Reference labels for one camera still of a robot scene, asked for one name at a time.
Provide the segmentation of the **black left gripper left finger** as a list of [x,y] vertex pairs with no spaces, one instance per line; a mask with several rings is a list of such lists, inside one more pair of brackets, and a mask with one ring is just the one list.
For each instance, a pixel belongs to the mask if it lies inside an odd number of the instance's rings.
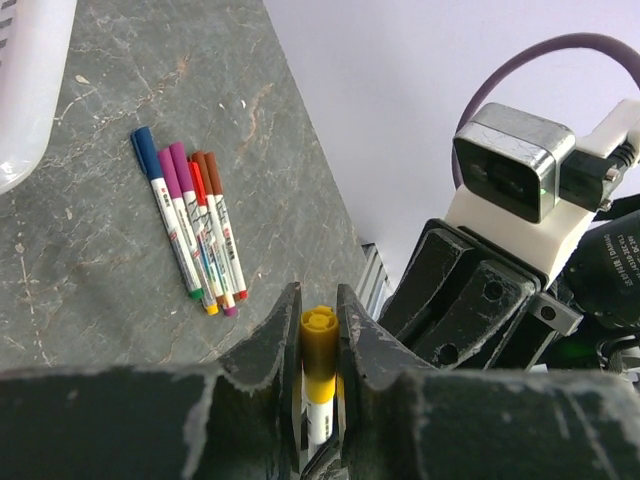
[[301,286],[290,283],[253,334],[219,359],[219,479],[289,479],[299,469],[301,310]]

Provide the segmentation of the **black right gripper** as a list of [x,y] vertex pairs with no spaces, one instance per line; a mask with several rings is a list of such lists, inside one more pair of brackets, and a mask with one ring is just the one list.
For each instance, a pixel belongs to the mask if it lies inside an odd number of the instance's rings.
[[[595,222],[546,290],[580,322],[539,362],[550,370],[637,373],[639,201],[618,199]],[[481,261],[470,275],[474,263],[467,236],[427,221],[379,325],[399,340],[420,338],[414,352],[438,369],[490,368],[538,282],[496,260]]]

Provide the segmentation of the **red capped marker pen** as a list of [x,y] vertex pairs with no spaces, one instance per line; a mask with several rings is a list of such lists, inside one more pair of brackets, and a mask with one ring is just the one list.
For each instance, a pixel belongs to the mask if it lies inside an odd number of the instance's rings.
[[208,207],[205,199],[204,184],[202,181],[199,165],[191,161],[188,161],[187,165],[189,167],[190,175],[191,175],[193,186],[194,186],[194,191],[196,194],[196,199],[197,199],[197,204],[199,209],[199,218],[202,225],[204,226],[205,242],[208,249],[211,277],[215,282],[214,290],[216,292],[217,302],[220,305],[223,305],[224,304],[224,288],[222,286],[219,265],[216,260],[216,254],[214,252],[214,237],[212,236],[212,232],[211,232],[210,216],[209,216],[209,211],[208,211]]

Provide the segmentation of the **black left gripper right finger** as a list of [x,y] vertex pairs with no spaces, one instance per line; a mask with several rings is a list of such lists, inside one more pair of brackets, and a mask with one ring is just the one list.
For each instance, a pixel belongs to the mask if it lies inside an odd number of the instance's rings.
[[337,427],[309,450],[306,479],[437,479],[439,375],[337,291]]

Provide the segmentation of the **yellow capped marker pen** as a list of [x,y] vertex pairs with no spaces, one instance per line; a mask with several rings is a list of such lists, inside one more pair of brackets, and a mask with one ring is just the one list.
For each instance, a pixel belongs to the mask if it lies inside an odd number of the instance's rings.
[[339,321],[331,307],[319,305],[302,314],[300,341],[309,459],[333,433],[338,338]]

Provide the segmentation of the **brown capped marker pen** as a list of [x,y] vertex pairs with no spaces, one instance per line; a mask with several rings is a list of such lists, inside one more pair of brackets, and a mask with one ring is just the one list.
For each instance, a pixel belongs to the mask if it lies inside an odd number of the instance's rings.
[[222,305],[223,311],[226,316],[234,316],[237,314],[236,302],[234,300],[233,291],[230,285],[229,272],[226,265],[225,257],[216,235],[217,223],[213,219],[213,195],[209,192],[209,179],[207,177],[204,153],[200,150],[192,153],[189,161],[195,162],[199,165],[202,181],[204,184],[205,199],[210,216],[211,232],[212,236],[214,237],[214,252],[216,254],[216,260],[219,265],[222,286],[224,288],[224,304]]

